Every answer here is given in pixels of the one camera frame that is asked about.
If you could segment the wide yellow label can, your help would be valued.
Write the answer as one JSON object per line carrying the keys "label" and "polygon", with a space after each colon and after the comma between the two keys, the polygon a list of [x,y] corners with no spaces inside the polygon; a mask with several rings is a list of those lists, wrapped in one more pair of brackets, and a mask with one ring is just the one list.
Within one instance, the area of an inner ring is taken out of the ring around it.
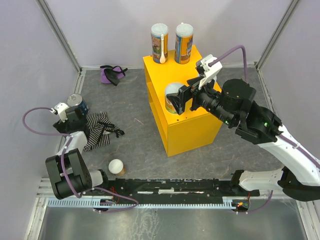
{"label": "wide yellow label can", "polygon": [[181,115],[185,110],[184,90],[186,86],[182,83],[174,82],[166,86],[165,108],[171,114]]}

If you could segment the yellow cabinet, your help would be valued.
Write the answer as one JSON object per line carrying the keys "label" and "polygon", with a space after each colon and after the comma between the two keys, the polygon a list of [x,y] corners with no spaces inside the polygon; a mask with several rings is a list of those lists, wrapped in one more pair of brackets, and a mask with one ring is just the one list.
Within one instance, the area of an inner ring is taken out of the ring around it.
{"label": "yellow cabinet", "polygon": [[222,126],[221,121],[201,107],[191,111],[191,101],[186,103],[181,115],[172,114],[166,109],[167,85],[185,85],[187,80],[195,78],[198,75],[196,62],[202,58],[195,45],[192,46],[187,64],[176,63],[174,55],[174,50],[170,50],[164,64],[154,62],[150,55],[143,57],[148,101],[169,157],[211,144]]}

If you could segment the tall porridge can with spoon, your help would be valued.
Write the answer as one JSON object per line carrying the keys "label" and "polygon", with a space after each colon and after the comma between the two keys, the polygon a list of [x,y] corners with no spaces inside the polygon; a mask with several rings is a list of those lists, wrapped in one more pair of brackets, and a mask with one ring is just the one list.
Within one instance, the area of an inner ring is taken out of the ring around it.
{"label": "tall porridge can with spoon", "polygon": [[158,64],[168,60],[169,29],[164,23],[156,23],[151,27],[152,59]]}

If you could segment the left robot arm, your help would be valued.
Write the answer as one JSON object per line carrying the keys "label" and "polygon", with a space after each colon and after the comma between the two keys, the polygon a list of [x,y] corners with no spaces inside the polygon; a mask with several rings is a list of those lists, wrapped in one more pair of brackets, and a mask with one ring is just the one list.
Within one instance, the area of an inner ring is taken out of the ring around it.
{"label": "left robot arm", "polygon": [[106,112],[89,113],[88,106],[79,94],[76,103],[58,103],[51,112],[59,117],[53,125],[65,137],[63,147],[46,159],[45,166],[55,197],[81,197],[84,191],[108,185],[102,169],[89,171],[82,153],[108,145],[109,134],[121,137],[122,129],[108,120]]}

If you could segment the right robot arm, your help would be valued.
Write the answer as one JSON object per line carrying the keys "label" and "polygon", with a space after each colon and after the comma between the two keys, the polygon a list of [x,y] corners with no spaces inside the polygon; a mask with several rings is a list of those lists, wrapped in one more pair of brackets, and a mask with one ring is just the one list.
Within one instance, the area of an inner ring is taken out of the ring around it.
{"label": "right robot arm", "polygon": [[281,190],[301,202],[320,198],[320,161],[303,147],[270,109],[258,105],[256,89],[242,79],[229,79],[221,91],[208,86],[199,88],[199,77],[187,81],[176,93],[167,94],[178,115],[199,107],[227,125],[235,134],[275,156],[283,168],[250,172],[237,170],[232,178],[241,191]]}

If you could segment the purple black pouch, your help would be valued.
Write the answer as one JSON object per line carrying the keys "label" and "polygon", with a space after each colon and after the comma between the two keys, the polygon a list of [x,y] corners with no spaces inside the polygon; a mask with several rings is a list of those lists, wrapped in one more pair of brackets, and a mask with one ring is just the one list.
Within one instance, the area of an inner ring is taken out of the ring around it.
{"label": "purple black pouch", "polygon": [[117,86],[120,79],[126,76],[128,68],[121,66],[102,65],[100,68],[100,82],[102,84],[112,84]]}

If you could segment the black white striped cloth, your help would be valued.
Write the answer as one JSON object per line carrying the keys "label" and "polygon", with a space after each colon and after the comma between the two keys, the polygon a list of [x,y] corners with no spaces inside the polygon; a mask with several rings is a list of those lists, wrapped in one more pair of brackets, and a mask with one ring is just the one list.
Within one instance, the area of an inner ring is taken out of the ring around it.
{"label": "black white striped cloth", "polygon": [[108,120],[107,112],[89,113],[86,116],[89,137],[84,151],[88,152],[110,144],[109,134],[114,133],[117,138],[125,134],[118,126]]}

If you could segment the clear jar orange contents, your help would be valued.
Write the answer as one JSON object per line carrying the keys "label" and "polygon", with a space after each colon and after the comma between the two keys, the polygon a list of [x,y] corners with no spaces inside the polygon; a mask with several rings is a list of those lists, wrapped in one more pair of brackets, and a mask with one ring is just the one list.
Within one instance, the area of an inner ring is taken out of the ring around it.
{"label": "clear jar orange contents", "polygon": [[123,176],[126,172],[125,165],[120,159],[111,160],[108,164],[108,170],[116,176]]}

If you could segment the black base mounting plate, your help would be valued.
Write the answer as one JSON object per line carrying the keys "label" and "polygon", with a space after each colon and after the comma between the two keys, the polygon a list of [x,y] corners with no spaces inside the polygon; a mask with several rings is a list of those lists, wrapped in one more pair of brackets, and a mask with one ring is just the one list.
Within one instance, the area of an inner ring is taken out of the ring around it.
{"label": "black base mounting plate", "polygon": [[221,204],[223,197],[258,197],[233,180],[212,179],[125,179],[109,180],[100,186],[133,198],[139,204]]}

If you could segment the blue tin can upper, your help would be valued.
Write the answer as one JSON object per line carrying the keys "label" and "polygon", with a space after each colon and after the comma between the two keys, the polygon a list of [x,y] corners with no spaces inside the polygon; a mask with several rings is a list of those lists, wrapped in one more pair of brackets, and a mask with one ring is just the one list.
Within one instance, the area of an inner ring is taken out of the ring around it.
{"label": "blue tin can upper", "polygon": [[73,110],[75,107],[77,107],[85,117],[90,111],[84,98],[78,93],[74,93],[67,98],[67,105],[69,106],[69,108],[67,109],[68,111]]}

